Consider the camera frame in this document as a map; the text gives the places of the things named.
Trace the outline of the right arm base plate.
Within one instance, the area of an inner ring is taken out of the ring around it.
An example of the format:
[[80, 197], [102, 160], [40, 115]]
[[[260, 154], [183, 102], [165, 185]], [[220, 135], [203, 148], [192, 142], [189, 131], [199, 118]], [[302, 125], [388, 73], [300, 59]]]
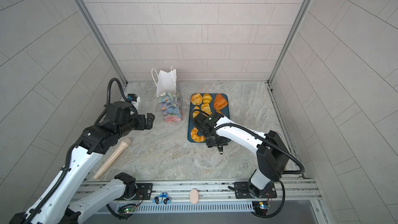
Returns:
[[244, 181], [236, 181], [234, 186], [229, 186], [228, 188], [234, 191], [236, 199], [277, 198], [276, 189], [272, 181], [264, 189], [258, 189], [252, 183]]

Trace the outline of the floral paper gift bag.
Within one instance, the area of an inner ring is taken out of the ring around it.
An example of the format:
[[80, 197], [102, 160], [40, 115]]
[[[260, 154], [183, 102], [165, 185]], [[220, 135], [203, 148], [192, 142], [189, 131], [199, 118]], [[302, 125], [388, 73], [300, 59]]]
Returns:
[[170, 66], [170, 71], [155, 68], [151, 70], [152, 79], [157, 87], [156, 98], [166, 122], [183, 121], [182, 94], [179, 88], [177, 70]]

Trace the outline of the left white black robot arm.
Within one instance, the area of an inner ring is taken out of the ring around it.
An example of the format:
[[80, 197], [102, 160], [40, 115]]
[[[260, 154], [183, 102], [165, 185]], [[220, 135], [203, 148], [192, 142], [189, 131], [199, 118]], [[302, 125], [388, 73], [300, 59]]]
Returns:
[[119, 139], [131, 131], [150, 130], [154, 114], [139, 114], [133, 105], [134, 94], [124, 95], [122, 101], [111, 102], [112, 84], [122, 85], [112, 78], [107, 86], [105, 108], [95, 124], [83, 130], [81, 136], [68, 149], [65, 165], [60, 169], [42, 196], [26, 211], [16, 213], [12, 224], [78, 224], [99, 209], [119, 198], [130, 200], [137, 192], [136, 179], [120, 173], [100, 190], [71, 203], [71, 199], [94, 165], [115, 146]]

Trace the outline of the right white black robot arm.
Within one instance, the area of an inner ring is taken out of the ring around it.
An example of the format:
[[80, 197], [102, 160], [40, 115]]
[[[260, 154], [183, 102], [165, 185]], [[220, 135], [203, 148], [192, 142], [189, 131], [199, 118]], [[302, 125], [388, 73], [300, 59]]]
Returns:
[[233, 122], [222, 113], [209, 115], [198, 109], [192, 111], [190, 119], [207, 147], [217, 147], [222, 152], [230, 140], [256, 155], [258, 168], [250, 177], [247, 190], [242, 190], [244, 194], [261, 198], [266, 193], [266, 187], [279, 181], [283, 175], [300, 175], [305, 172], [302, 163], [288, 151], [275, 131], [253, 131]]

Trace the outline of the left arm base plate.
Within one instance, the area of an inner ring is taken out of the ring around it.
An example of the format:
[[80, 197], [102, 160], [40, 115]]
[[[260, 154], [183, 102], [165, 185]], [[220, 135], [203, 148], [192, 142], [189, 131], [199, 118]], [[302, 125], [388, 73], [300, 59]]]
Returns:
[[142, 201], [150, 200], [153, 184], [151, 183], [136, 183], [126, 186], [125, 192], [121, 199], [127, 201]]

